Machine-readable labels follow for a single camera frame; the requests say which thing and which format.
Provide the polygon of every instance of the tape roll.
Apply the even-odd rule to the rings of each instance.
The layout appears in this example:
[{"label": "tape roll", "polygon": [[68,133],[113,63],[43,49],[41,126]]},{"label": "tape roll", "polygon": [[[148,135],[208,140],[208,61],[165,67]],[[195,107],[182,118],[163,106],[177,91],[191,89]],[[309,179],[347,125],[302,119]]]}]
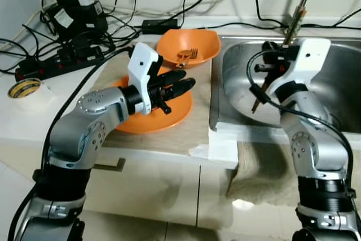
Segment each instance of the tape roll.
[{"label": "tape roll", "polygon": [[25,111],[43,109],[54,97],[51,90],[37,78],[27,78],[17,82],[7,95]]}]

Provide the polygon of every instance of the white countertop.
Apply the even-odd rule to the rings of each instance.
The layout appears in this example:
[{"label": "white countertop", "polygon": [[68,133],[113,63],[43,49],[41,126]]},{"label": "white countertop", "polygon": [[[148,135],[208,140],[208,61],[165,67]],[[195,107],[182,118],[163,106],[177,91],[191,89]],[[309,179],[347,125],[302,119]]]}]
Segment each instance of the white countertop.
[{"label": "white countertop", "polygon": [[[219,21],[213,19],[212,24],[217,24]],[[196,20],[186,25],[186,27],[195,27]],[[215,29],[218,34],[242,35],[242,36],[279,36],[280,33],[274,30],[258,30],[243,27],[220,28]],[[300,36],[328,36],[328,37],[360,37],[361,32],[357,30],[343,30],[343,29],[303,29],[300,31]],[[140,36],[136,41],[157,42],[160,36],[147,35]],[[73,89],[80,83],[82,78],[88,73],[91,67],[81,69],[75,72],[67,73],[62,76],[57,76],[44,80],[43,82],[54,93],[53,98],[49,104],[39,111],[23,111],[20,110],[7,96],[9,88],[15,83],[13,76],[3,75],[0,77],[0,142],[11,145],[20,146],[37,146],[40,147],[44,141],[48,127],[51,124],[55,114],[63,105]],[[86,93],[98,78],[102,68],[99,69],[86,85],[80,91],[78,97]],[[78,99],[78,97],[69,106],[70,111]],[[234,160],[235,155],[231,155],[224,160]]]}]

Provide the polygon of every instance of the power adapter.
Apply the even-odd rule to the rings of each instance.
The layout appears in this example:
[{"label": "power adapter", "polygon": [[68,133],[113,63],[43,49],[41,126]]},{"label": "power adapter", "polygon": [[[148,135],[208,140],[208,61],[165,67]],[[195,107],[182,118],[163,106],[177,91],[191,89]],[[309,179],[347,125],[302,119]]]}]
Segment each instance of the power adapter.
[{"label": "power adapter", "polygon": [[143,34],[164,34],[169,29],[178,29],[178,19],[164,20],[144,20],[142,23]]}]

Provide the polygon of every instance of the towel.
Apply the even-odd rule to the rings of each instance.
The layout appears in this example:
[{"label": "towel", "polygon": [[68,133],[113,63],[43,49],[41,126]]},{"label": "towel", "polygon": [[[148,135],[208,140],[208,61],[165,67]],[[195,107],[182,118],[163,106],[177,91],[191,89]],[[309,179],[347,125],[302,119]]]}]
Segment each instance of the towel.
[{"label": "towel", "polygon": [[[298,180],[289,145],[238,143],[239,167],[227,192],[230,199],[254,204],[296,206]],[[352,188],[361,209],[361,151],[354,152]]]}]

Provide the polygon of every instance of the kitchen counter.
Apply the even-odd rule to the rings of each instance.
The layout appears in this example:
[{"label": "kitchen counter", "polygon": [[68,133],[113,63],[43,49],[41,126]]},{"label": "kitchen counter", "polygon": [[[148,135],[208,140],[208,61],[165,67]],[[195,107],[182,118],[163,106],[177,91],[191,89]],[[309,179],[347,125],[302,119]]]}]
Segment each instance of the kitchen counter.
[{"label": "kitchen counter", "polygon": [[[209,25],[217,24],[217,22],[222,21],[214,19]],[[199,19],[195,19],[193,21],[190,20],[186,27],[193,28],[203,24],[205,24],[204,20],[200,23]],[[255,30],[242,27],[217,29],[217,32],[218,34],[237,36],[280,35],[276,30]],[[300,32],[300,36],[359,37],[360,31],[343,29],[303,29]],[[157,42],[159,38],[160,36],[147,35],[140,36],[137,41]],[[102,159],[106,160],[107,158],[116,155],[123,158],[149,158],[205,165],[211,164],[230,169],[236,168],[236,143],[231,138],[227,141],[227,135],[222,136],[221,141],[217,140],[219,135],[216,132],[209,130],[208,126],[205,125],[205,114],[207,115],[206,122],[208,124],[210,99],[209,64],[210,63],[205,63],[197,68],[187,70],[188,77],[197,79],[197,84],[193,93],[193,97],[196,97],[196,99],[194,99],[194,106],[200,110],[199,112],[201,112],[202,117],[192,111],[183,123],[158,133],[146,135],[119,135],[118,133],[113,132],[108,136],[104,147],[102,148],[102,152],[100,152]],[[55,98],[39,111],[22,111],[18,109],[13,101],[7,97],[8,89],[15,83],[14,78],[12,76],[1,76],[0,120],[2,125],[0,127],[0,142],[9,146],[32,146],[41,148],[47,129],[56,112],[90,69],[91,68],[85,68],[59,77],[44,80],[44,83],[54,93]],[[74,107],[76,100],[81,94],[92,88],[103,69],[104,67],[101,67],[101,69],[89,79],[87,84],[81,90],[81,93],[69,106],[67,112]],[[193,132],[194,130],[192,130],[192,128],[195,127],[197,128],[197,132]],[[171,144],[167,138],[174,138],[174,134],[177,134],[178,136],[179,131],[182,131],[182,134],[179,134],[175,144]],[[204,140],[207,135],[209,136],[209,142]],[[190,144],[190,138],[200,138],[200,140],[197,144],[194,144],[195,141],[192,141],[193,143]],[[119,146],[119,142],[124,144],[123,147]],[[184,145],[182,151],[175,150],[175,146],[178,144]]]}]

